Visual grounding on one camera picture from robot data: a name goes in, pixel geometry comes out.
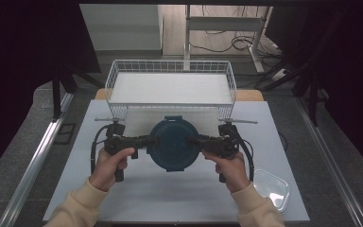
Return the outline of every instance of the beige sleeve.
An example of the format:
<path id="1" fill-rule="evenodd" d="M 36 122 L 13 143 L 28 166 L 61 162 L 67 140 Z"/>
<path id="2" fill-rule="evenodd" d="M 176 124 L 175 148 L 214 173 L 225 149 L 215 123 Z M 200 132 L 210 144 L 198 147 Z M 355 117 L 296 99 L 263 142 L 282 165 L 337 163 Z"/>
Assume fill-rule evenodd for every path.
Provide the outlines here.
<path id="1" fill-rule="evenodd" d="M 89 180 L 79 189 L 69 192 L 66 200 L 51 215 L 45 227 L 94 226 L 98 219 L 98 207 L 108 192 L 94 188 Z"/>
<path id="2" fill-rule="evenodd" d="M 240 226 L 285 226 L 283 218 L 270 198 L 261 197 L 253 183 L 238 192 L 232 193 L 238 206 L 237 219 Z"/>

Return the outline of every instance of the black stand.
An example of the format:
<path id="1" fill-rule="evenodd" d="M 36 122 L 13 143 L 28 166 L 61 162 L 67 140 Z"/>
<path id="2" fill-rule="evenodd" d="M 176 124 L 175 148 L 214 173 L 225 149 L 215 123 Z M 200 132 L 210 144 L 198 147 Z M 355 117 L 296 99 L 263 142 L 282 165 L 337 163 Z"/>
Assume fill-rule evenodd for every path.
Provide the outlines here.
<path id="1" fill-rule="evenodd" d="M 53 92 L 53 103 L 54 103 L 54 116 L 53 122 L 56 122 L 61 116 L 61 85 L 67 93 L 73 94 L 78 86 L 72 77 L 75 74 L 88 82 L 92 83 L 97 88 L 104 88 L 105 85 L 92 78 L 90 75 L 78 71 L 72 66 L 59 67 L 56 66 L 52 75 L 52 92 Z"/>
<path id="2" fill-rule="evenodd" d="M 319 85 L 319 78 L 314 72 L 315 66 L 325 46 L 328 44 L 332 35 L 335 33 L 335 30 L 337 29 L 338 24 L 343 18 L 346 9 L 347 7 L 337 7 L 337 10 L 332 18 L 331 23 L 326 28 L 324 35 L 320 38 L 320 41 L 318 42 L 317 46 L 315 47 L 314 51 L 309 57 L 307 63 L 305 63 L 300 68 L 288 73 L 284 77 L 272 82 L 271 84 L 268 84 L 258 89 L 260 91 L 268 91 L 299 76 L 299 79 L 297 80 L 292 90 L 293 95 L 302 96 L 305 93 L 305 91 L 308 89 L 308 87 L 310 87 L 311 90 L 309 97 L 308 115 L 315 126 L 318 125 L 316 118 L 316 111 L 317 111 L 318 85 Z"/>

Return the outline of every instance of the clear plastic container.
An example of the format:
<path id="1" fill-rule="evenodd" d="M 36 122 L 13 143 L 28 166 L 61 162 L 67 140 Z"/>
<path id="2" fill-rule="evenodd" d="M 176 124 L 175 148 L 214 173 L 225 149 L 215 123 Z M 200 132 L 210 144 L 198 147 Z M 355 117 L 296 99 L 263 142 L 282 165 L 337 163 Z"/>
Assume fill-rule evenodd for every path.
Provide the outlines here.
<path id="1" fill-rule="evenodd" d="M 269 197 L 279 212 L 283 212 L 290 195 L 290 185 L 280 177 L 256 169 L 254 172 L 254 187 L 263 197 Z"/>

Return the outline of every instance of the white wire basket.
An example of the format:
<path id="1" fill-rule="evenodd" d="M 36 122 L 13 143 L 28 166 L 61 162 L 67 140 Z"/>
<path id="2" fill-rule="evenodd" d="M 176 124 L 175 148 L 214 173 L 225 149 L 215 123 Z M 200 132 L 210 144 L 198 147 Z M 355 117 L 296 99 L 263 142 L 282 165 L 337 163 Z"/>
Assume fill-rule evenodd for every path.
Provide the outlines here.
<path id="1" fill-rule="evenodd" d="M 116 60 L 105 97 L 120 121 L 129 108 L 217 109 L 220 118 L 230 118 L 236 86 L 228 61 Z"/>

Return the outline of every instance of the hand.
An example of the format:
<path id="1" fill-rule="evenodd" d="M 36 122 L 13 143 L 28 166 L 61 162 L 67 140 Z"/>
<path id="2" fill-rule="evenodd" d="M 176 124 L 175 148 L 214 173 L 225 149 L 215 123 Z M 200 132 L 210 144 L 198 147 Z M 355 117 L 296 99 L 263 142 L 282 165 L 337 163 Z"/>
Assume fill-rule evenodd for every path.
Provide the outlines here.
<path id="1" fill-rule="evenodd" d="M 223 173 L 226 178 L 226 186 L 233 192 L 240 191 L 250 185 L 247 177 L 246 166 L 244 165 L 244 156 L 238 152 L 232 160 L 219 158 L 211 152 L 203 151 L 202 154 L 206 159 L 216 163 L 216 173 Z"/>
<path id="2" fill-rule="evenodd" d="M 111 156 L 105 149 L 100 150 L 95 170 L 89 179 L 90 184 L 101 191 L 109 191 L 116 181 L 115 170 L 125 169 L 128 166 L 128 156 L 134 152 L 134 148 L 125 148 Z"/>

